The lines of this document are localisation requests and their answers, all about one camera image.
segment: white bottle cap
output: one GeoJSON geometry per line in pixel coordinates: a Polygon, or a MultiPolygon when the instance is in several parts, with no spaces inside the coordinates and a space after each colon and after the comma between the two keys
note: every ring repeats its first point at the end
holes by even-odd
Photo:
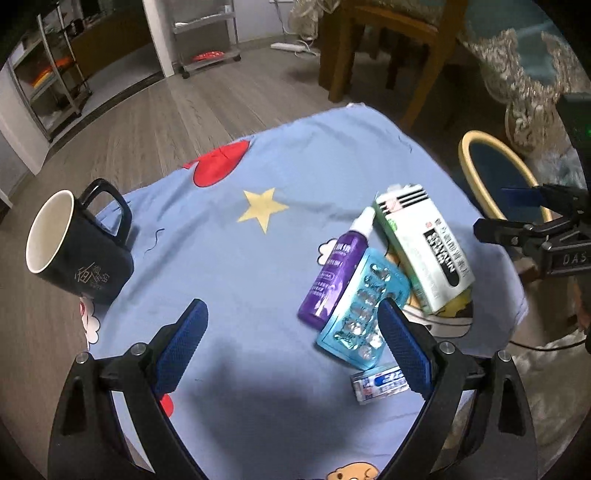
{"type": "Polygon", "coordinates": [[[361,215],[359,215],[353,223],[349,231],[359,232],[365,238],[369,238],[374,229],[375,210],[372,207],[365,207],[361,215]]]}

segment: black cable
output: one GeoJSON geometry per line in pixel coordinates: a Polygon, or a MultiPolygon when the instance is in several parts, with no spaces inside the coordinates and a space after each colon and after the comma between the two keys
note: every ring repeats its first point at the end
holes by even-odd
{"type": "Polygon", "coordinates": [[[509,343],[512,343],[513,345],[520,346],[521,348],[527,348],[528,350],[535,350],[536,352],[556,352],[558,350],[567,350],[567,349],[573,348],[575,346],[583,345],[585,343],[585,340],[586,340],[586,338],[579,341],[579,342],[571,343],[570,345],[555,346],[553,348],[541,348],[538,346],[529,346],[529,345],[524,345],[523,343],[514,342],[513,340],[509,340],[509,343]]]}

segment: blue gripper pad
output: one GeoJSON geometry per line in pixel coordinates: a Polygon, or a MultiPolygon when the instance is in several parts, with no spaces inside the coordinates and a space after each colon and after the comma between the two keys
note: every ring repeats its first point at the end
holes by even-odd
{"type": "Polygon", "coordinates": [[[181,325],[156,363],[156,383],[152,388],[156,398],[177,388],[207,329],[207,318],[207,305],[195,299],[178,320],[181,325]]]}
{"type": "Polygon", "coordinates": [[[382,301],[378,306],[378,326],[388,344],[394,359],[408,386],[413,392],[420,393],[426,400],[433,390],[431,363],[423,350],[408,331],[402,311],[395,309],[389,302],[382,301]]]}

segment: blue tablecloth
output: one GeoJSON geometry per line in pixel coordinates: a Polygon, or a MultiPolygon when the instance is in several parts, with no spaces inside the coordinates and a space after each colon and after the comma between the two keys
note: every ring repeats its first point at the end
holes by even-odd
{"type": "MultiPolygon", "coordinates": [[[[101,358],[149,342],[200,298],[209,327],[170,398],[171,422],[205,473],[309,480],[343,468],[342,480],[373,478],[423,400],[406,391],[360,406],[355,370],[315,348],[318,332],[296,311],[320,269],[319,246],[344,233],[376,192],[421,183],[476,276],[474,323],[455,341],[464,352],[506,345],[527,311],[521,283],[502,248],[473,237],[479,214],[462,191],[377,111],[334,109],[249,140],[235,170],[210,187],[193,183],[192,167],[125,196],[135,272],[108,310],[90,306],[90,351],[101,358]]],[[[114,228],[119,210],[111,204],[98,218],[114,228]]],[[[386,251],[379,232],[369,243],[386,251]]],[[[381,362],[391,360],[387,350],[381,362]]],[[[116,405],[142,451],[121,396],[116,405]]]]}

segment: metal bolt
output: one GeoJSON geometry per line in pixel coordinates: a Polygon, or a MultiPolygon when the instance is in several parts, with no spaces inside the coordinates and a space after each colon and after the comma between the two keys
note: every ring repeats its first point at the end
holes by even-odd
{"type": "Polygon", "coordinates": [[[511,361],[511,355],[509,355],[509,354],[507,353],[507,351],[505,351],[505,350],[499,350],[499,351],[497,352],[497,355],[498,355],[498,356],[499,356],[499,358],[500,358],[501,360],[503,360],[504,362],[510,362],[510,361],[511,361]]]}
{"type": "Polygon", "coordinates": [[[76,355],[76,363],[77,364],[84,364],[88,360],[88,352],[80,352],[76,355]]]}
{"type": "Polygon", "coordinates": [[[146,344],[141,342],[136,343],[131,346],[129,351],[131,352],[131,355],[140,356],[146,351],[146,344]]]}
{"type": "Polygon", "coordinates": [[[439,344],[439,349],[448,355],[456,351],[456,347],[451,342],[441,342],[439,344]]]}

